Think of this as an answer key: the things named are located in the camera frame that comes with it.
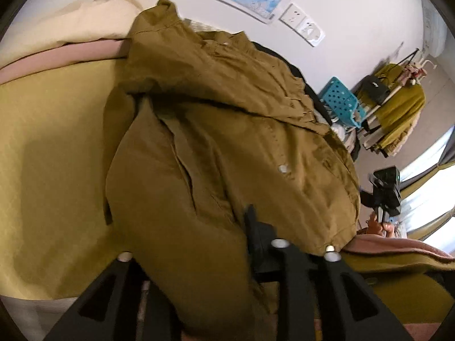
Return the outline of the person's right hand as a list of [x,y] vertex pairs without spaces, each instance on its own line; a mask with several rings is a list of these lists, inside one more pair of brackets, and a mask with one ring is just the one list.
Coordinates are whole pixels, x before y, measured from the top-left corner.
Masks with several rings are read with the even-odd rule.
[[376,217],[376,213],[372,212],[369,216],[367,223],[367,234],[373,234],[377,236],[394,238],[395,226],[392,223],[380,223]]

